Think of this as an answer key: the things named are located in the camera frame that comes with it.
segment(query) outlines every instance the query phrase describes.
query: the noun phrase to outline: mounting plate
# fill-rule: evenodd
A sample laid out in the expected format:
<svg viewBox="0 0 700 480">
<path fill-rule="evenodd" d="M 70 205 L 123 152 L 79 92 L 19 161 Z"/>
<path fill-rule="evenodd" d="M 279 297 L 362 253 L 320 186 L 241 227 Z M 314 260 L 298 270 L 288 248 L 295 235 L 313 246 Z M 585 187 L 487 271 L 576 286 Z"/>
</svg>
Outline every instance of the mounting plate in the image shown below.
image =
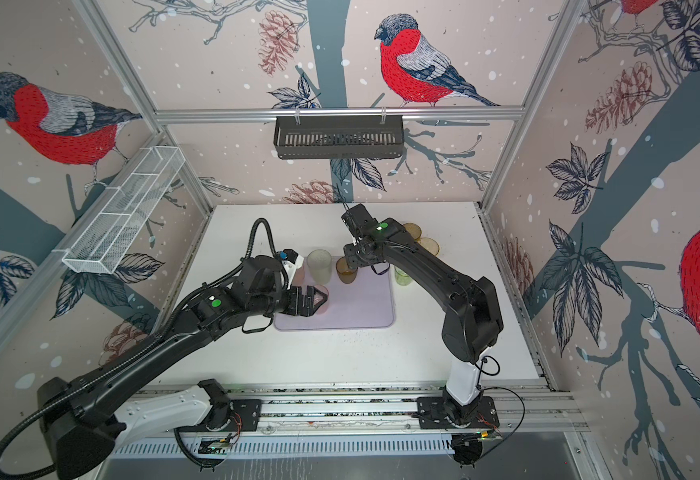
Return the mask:
<svg viewBox="0 0 700 480">
<path fill-rule="evenodd" d="M 442 430 L 443 428 L 494 429 L 493 426 L 499 425 L 499 418 L 497 417 L 497 409 L 494 406 L 494 399 L 489 396 L 483 396 L 478 404 L 478 414 L 480 415 L 479 418 L 482 416 L 486 422 L 473 420 L 469 425 L 455 426 L 446 416 L 446 412 L 444 410 L 444 399 L 442 396 L 417 397 L 417 414 L 419 427 L 423 430 Z"/>
</svg>

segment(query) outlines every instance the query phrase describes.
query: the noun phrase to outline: wallpaper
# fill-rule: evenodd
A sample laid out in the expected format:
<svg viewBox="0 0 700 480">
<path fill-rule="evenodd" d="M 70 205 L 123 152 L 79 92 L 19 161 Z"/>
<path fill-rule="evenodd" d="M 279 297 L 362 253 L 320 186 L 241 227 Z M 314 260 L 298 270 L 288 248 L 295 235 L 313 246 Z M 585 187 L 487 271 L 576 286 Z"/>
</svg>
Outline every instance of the wallpaper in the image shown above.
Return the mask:
<svg viewBox="0 0 700 480">
<path fill-rule="evenodd" d="M 590 0 L 490 211 L 615 478 L 700 478 L 700 2 Z"/>
</svg>

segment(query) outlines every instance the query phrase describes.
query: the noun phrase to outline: clear glass cup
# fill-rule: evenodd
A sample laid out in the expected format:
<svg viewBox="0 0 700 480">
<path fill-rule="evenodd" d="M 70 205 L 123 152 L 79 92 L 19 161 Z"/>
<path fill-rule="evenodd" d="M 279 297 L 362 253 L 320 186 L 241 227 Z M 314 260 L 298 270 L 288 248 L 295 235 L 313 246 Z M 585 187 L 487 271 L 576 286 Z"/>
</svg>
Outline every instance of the clear glass cup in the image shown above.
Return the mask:
<svg viewBox="0 0 700 480">
<path fill-rule="evenodd" d="M 307 268 L 317 284 L 325 285 L 332 279 L 332 255 L 326 250 L 313 250 L 307 255 Z"/>
<path fill-rule="evenodd" d="M 358 268 L 350 268 L 345 257 L 337 260 L 336 269 L 342 283 L 353 283 L 355 277 L 358 275 Z"/>
<path fill-rule="evenodd" d="M 414 281 L 413 278 L 411 278 L 406 272 L 404 272 L 400 268 L 395 267 L 394 270 L 395 270 L 395 283 L 397 283 L 401 286 L 406 286 L 409 283 Z"/>
</svg>

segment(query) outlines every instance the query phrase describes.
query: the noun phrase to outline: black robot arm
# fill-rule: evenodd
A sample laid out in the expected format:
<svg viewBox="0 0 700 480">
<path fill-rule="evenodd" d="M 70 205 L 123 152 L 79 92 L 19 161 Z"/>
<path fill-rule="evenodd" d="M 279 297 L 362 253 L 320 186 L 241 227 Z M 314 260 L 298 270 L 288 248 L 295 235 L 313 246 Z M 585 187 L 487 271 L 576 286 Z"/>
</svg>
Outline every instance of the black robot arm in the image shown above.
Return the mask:
<svg viewBox="0 0 700 480">
<path fill-rule="evenodd" d="M 417 244 L 403 226 L 388 218 L 377 222 L 362 204 L 347 209 L 342 220 L 355 237 L 345 245 L 350 266 L 388 262 L 422 285 L 446 313 L 441 338 L 462 362 L 476 363 L 497 342 L 504 328 L 494 284 L 473 280 Z"/>
</svg>

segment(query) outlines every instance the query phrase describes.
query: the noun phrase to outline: wire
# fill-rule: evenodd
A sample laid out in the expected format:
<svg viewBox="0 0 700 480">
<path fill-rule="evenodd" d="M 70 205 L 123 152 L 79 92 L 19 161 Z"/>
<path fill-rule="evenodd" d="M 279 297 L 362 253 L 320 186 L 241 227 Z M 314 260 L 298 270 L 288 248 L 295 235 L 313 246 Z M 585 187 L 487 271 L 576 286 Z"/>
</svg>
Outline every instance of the wire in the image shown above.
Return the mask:
<svg viewBox="0 0 700 480">
<path fill-rule="evenodd" d="M 520 398 L 520 395 L 518 395 L 516 392 L 513 392 L 513 391 L 510 390 L 510 389 L 506 389 L 506 388 L 504 388 L 503 386 L 490 386 L 490 387 L 485 388 L 484 390 L 506 390 L 506 391 L 512 393 L 513 395 L 515 395 L 516 397 L 518 397 L 518 399 L 520 400 L 520 404 L 521 404 L 522 407 L 524 408 L 524 412 L 520 415 L 520 421 L 518 422 L 518 425 L 516 425 L 515 428 L 513 428 L 513 431 L 510 432 L 507 436 L 502 437 L 502 439 L 499 440 L 499 443 L 498 443 L 495 447 L 493 447 L 491 450 L 489 450 L 488 452 L 486 452 L 485 454 L 483 454 L 482 456 L 480 456 L 480 458 L 479 458 L 478 460 L 481 460 L 483 457 L 485 457 L 485 456 L 487 456 L 488 454 L 492 453 L 494 450 L 496 450 L 497 448 L 499 448 L 500 445 L 502 445 L 503 443 L 505 443 L 505 442 L 508 440 L 509 437 L 513 436 L 513 434 L 514 434 L 514 433 L 518 430 L 518 428 L 520 427 L 520 424 L 524 422 L 524 418 L 526 418 L 526 404 L 524 403 L 524 400 L 523 400 L 522 398 Z"/>
<path fill-rule="evenodd" d="M 210 468 L 213 471 L 214 468 L 216 468 L 216 466 L 225 461 L 224 458 L 198 458 L 197 456 L 194 456 L 190 449 L 182 441 L 182 437 L 180 436 L 180 430 L 178 428 L 174 428 L 174 439 L 176 440 L 176 444 L 180 447 L 182 454 L 184 454 L 184 456 L 186 456 L 187 459 L 190 460 L 192 463 L 201 467 L 201 471 L 204 468 Z"/>
</svg>

